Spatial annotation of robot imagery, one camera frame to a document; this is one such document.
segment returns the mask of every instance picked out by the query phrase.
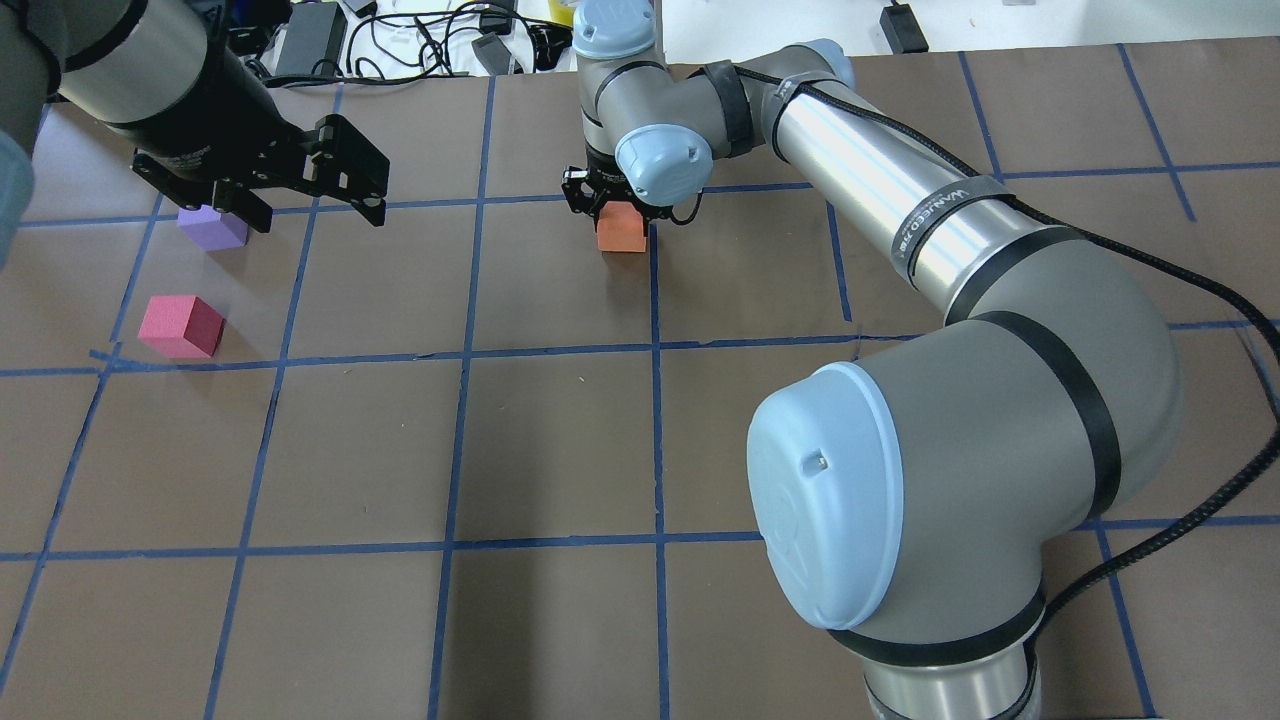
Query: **pink foam cube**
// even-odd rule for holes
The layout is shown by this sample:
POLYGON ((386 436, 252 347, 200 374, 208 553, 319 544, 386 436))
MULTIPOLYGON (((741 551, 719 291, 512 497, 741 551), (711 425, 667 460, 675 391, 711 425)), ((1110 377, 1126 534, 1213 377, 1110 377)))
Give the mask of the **pink foam cube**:
POLYGON ((156 295, 142 315, 138 340, 165 357, 212 357, 223 316, 195 295, 156 295))
POLYGON ((178 227, 206 251, 243 247, 248 242, 248 223, 209 205, 200 210, 178 210, 178 227))

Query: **yellow object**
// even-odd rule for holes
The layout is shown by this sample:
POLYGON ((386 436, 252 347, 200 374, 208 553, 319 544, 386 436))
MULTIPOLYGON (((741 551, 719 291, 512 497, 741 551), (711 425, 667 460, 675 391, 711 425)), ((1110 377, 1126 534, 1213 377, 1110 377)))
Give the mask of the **yellow object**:
POLYGON ((547 0, 547 9, 552 13, 552 22, 562 26, 573 24, 573 10, 577 9, 579 0, 547 0))

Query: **black strap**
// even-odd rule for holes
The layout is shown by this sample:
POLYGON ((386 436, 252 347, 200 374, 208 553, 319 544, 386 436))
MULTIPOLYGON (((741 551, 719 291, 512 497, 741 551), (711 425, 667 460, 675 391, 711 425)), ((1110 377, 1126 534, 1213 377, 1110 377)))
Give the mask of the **black strap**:
POLYGON ((742 87, 742 78, 739 77, 733 63, 719 60, 701 69, 690 77, 707 76, 716 95, 721 100, 721 113, 724 115, 724 135, 728 137, 728 155, 736 158, 754 147, 755 132, 751 126, 751 104, 746 99, 746 88, 742 87))
POLYGON ((41 8, 33 14, 29 0, 0 0, 0 5, 9 8, 18 15, 18 29, 45 56, 45 69, 49 74, 49 82, 45 85, 45 95, 52 96, 63 83, 63 65, 58 59, 58 54, 49 46, 50 41, 46 41, 42 36, 42 32, 52 33, 54 29, 50 26, 61 23, 61 13, 41 8))
POLYGON ((129 37, 133 28, 138 26, 138 20, 142 19, 142 13, 146 10, 147 0, 132 0, 129 6, 124 9, 124 14, 120 15, 119 22, 106 35, 95 40, 88 47, 67 58, 67 72, 87 68, 110 55, 113 50, 129 37))
POLYGON ((1005 623, 968 638, 942 643, 896 643, 860 635, 852 630, 827 630, 836 642, 876 662, 901 667, 959 665, 995 655, 1030 633, 1044 611, 1044 587, 1025 607, 1005 623))
POLYGON ((956 210, 979 200, 1012 196, 1014 193, 1007 187, 996 182, 996 178, 991 176, 959 179, 929 195, 916 204, 911 214, 899 225, 897 234, 893 236, 891 259, 897 273, 911 283, 911 287, 915 287, 913 275, 915 275, 915 260, 920 255, 920 247, 943 220, 956 210))
POLYGON ((782 160, 788 165, 791 164, 791 160, 787 160, 786 155, 782 154, 782 149, 778 147, 778 126, 782 124, 782 115, 783 113, 787 111, 787 106, 791 105, 791 101, 796 99, 796 95, 800 95, 800 91, 804 90, 804 86, 822 81, 840 82, 829 73, 822 73, 817 70, 796 73, 794 76, 787 76, 782 78, 782 82, 780 82, 778 86, 773 90, 773 92, 769 94, 768 97, 765 97, 764 114, 767 118, 769 117, 773 118, 773 128, 769 131, 769 145, 773 147, 773 154, 778 156, 778 160, 782 160), (778 99, 778 111, 771 115, 769 113, 772 110, 769 102, 771 99, 774 97, 778 99))
POLYGON ((1102 391, 1084 364, 1053 331, 1027 315, 992 310, 973 319, 998 325, 1016 336, 1039 355, 1062 383, 1062 388, 1075 405, 1075 411, 1080 415, 1084 434, 1089 439, 1089 450, 1093 452, 1093 503, 1089 506, 1088 516, 1097 518, 1106 512, 1120 489, 1120 438, 1116 436, 1115 420, 1102 397, 1102 391))
POLYGON ((600 81, 600 87, 595 88, 595 100, 593 101, 595 111, 596 113, 600 111, 600 96, 604 95, 604 88, 609 87, 611 82, 618 79, 622 76, 622 73, 628 73, 631 70, 636 70, 640 68, 658 68, 662 72, 667 72, 667 68, 662 67, 662 63, 655 63, 654 60, 635 60, 632 63, 627 63, 625 65, 616 68, 612 73, 604 76, 604 79, 600 81))
POLYGON ((991 286, 1005 277, 1005 273, 1012 269, 1014 265, 1051 245, 1080 238, 1083 236, 1071 228, 1053 225, 1024 234, 1001 247, 965 281, 964 287, 956 293, 955 301, 951 302, 951 307, 947 310, 945 324, 950 325, 968 318, 969 313, 973 313, 973 309, 978 305, 978 301, 982 300, 982 296, 991 290, 991 286))

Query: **robotic arm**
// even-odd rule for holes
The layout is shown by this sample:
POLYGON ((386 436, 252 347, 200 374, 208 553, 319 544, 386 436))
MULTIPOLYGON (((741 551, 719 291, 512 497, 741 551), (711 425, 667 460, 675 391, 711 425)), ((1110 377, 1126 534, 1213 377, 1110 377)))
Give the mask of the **robotic arm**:
POLYGON ((133 141, 133 172, 183 208, 266 232, 271 208, 253 191, 288 187, 383 224, 387 156, 342 115, 311 131, 284 120, 225 47, 224 14, 182 0, 0 0, 0 241, 29 201, 28 158, 55 91, 133 141))
POLYGON ((881 717, 1038 717, 1041 543, 1169 456, 1183 395, 1164 319, 1079 232, 850 113, 873 108, 835 42, 675 82, 654 38, 645 0, 579 8, 575 211, 669 218, 714 159, 768 145, 946 319, 756 410, 748 475, 783 592, 863 659, 881 717))

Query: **orange foam cube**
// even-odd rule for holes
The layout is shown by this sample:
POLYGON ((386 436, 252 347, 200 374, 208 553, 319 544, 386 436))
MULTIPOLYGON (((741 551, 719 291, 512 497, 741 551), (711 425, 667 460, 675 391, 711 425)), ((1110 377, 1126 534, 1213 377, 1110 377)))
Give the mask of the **orange foam cube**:
POLYGON ((635 205, 621 200, 605 202, 595 223, 595 245, 600 252, 644 252, 649 249, 646 229, 635 205))

